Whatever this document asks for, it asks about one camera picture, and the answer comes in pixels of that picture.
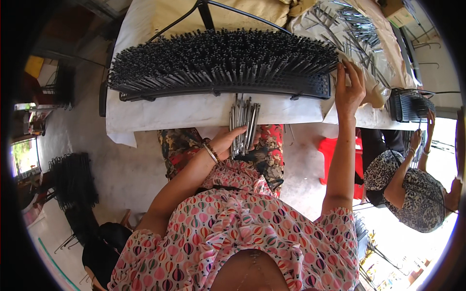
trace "floral pants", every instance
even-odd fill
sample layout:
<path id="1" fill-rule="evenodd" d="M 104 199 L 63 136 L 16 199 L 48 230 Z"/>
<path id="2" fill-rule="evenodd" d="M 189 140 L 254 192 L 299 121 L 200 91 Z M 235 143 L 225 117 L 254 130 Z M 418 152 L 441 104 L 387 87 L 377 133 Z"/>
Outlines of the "floral pants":
<path id="1" fill-rule="evenodd" d="M 236 156 L 254 166 L 273 192 L 280 195 L 283 184 L 283 124 L 260 125 L 259 144 L 245 156 Z M 168 179 L 172 179 L 192 159 L 205 142 L 195 128 L 158 130 L 158 141 L 167 167 Z"/>

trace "pink patterned blouse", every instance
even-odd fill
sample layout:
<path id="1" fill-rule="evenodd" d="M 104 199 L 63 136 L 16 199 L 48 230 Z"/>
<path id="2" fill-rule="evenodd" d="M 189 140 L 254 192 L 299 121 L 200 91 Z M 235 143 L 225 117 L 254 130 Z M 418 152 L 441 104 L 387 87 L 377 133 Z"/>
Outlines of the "pink patterned blouse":
<path id="1" fill-rule="evenodd" d="M 291 291 L 353 290 L 358 277 L 351 210 L 335 208 L 316 221 L 285 204 L 249 164 L 226 160 L 178 205 L 165 237 L 137 230 L 113 270 L 109 290 L 208 290 L 240 250 L 258 249 L 277 263 Z"/>

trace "black and white patterned top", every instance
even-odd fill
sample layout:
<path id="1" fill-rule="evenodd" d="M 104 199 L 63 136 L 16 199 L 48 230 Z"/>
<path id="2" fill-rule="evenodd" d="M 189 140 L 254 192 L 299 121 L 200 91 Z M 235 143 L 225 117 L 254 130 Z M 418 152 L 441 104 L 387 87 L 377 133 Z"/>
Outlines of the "black and white patterned top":
<path id="1" fill-rule="evenodd" d="M 403 156 L 386 150 L 375 158 L 364 173 L 366 190 L 381 190 L 391 181 Z M 387 208 L 405 225 L 419 232 L 437 229 L 445 218 L 445 202 L 442 184 L 430 174 L 419 169 L 409 168 L 404 176 L 403 188 L 406 190 L 403 208 L 398 209 L 385 200 Z"/>

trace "cardboard box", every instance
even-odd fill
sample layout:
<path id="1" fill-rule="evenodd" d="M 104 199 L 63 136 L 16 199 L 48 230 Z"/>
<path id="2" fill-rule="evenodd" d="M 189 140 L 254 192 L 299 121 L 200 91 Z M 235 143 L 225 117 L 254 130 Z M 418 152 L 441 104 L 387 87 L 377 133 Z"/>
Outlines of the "cardboard box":
<path id="1" fill-rule="evenodd" d="M 387 0 L 387 6 L 382 8 L 382 12 L 385 18 L 397 28 L 414 20 L 401 0 Z"/>

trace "bracelet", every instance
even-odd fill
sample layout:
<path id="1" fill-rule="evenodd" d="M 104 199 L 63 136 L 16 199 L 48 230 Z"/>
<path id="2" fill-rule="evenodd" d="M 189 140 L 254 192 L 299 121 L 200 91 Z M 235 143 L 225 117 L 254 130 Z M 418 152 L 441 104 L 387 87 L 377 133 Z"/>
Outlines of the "bracelet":
<path id="1" fill-rule="evenodd" d="M 212 147 L 210 146 L 210 144 L 207 144 L 207 143 L 203 143 L 202 144 L 204 146 L 204 148 L 206 148 L 207 152 L 210 154 L 210 156 L 212 157 L 212 159 L 215 161 L 216 164 L 219 163 L 219 156 L 217 155 L 217 153 L 212 149 Z"/>

